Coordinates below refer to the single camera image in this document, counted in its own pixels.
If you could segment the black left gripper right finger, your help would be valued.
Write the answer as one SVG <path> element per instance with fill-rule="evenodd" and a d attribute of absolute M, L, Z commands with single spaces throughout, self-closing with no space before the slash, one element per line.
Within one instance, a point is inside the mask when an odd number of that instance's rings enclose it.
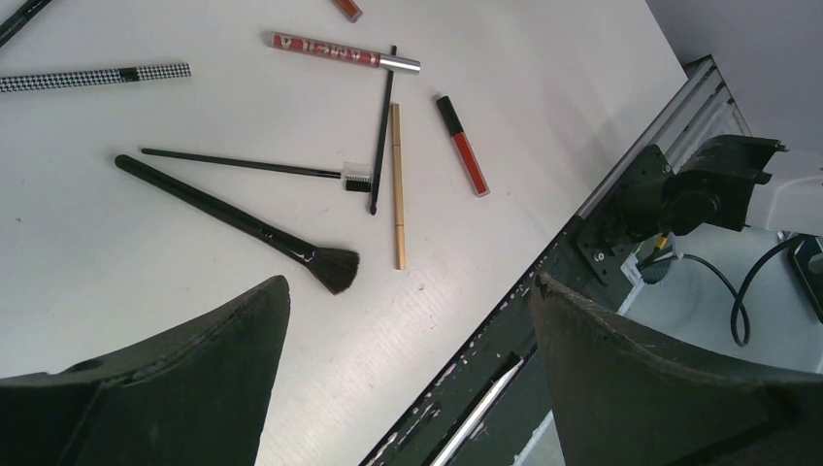
<path fill-rule="evenodd" d="M 822 378 L 702 349 L 549 275 L 529 308 L 569 465 L 818 465 Z"/>

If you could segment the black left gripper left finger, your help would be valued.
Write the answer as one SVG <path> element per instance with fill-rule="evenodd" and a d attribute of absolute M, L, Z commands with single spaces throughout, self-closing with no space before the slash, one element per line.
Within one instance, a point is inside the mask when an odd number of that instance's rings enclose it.
<path fill-rule="evenodd" d="M 56 374 L 1 382 L 5 465 L 251 465 L 290 317 L 274 276 Z"/>

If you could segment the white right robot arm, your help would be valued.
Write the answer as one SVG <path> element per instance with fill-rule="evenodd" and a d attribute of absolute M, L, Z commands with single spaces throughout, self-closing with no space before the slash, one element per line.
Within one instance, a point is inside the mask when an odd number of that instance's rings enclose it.
<path fill-rule="evenodd" d="M 776 139 L 721 135 L 702 143 L 661 194 L 662 230 L 710 224 L 822 234 L 822 155 Z"/>

